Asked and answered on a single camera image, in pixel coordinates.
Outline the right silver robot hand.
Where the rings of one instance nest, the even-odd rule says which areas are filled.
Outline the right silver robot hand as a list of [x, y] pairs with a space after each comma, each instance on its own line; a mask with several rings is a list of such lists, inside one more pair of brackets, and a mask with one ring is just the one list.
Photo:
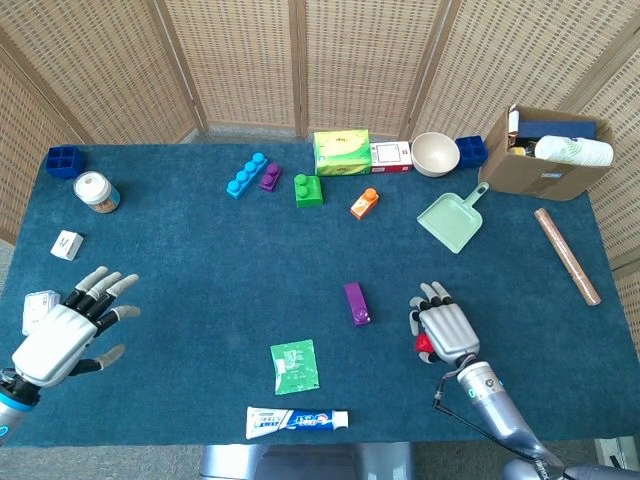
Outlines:
[[409, 301], [409, 325], [415, 339], [427, 337], [430, 349], [418, 350], [418, 358], [426, 364], [458, 367], [469, 355], [477, 356], [479, 338], [452, 295], [437, 281], [421, 283], [420, 290]]

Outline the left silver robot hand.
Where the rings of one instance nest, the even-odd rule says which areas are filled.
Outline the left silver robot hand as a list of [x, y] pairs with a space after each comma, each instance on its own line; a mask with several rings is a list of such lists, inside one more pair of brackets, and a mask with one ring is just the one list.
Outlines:
[[110, 273], [100, 266], [79, 281], [13, 353], [17, 376], [36, 387], [50, 388], [69, 376], [102, 371], [119, 360], [125, 352], [123, 344], [92, 359], [83, 355], [111, 326], [140, 315], [136, 306], [112, 306], [138, 280], [137, 274]]

